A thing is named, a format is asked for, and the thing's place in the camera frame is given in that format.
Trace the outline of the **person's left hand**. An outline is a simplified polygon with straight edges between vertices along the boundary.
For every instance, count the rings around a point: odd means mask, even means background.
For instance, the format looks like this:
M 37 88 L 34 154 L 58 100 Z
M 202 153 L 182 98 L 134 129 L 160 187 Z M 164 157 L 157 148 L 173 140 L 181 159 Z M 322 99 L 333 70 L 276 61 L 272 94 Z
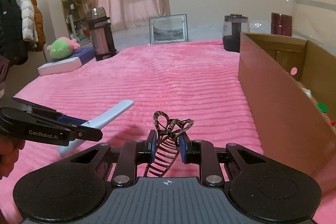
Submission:
M 19 159 L 19 152 L 24 149 L 26 141 L 23 139 L 11 138 L 9 136 L 1 135 L 0 154 L 1 177 L 8 177 L 13 171 L 15 163 Z

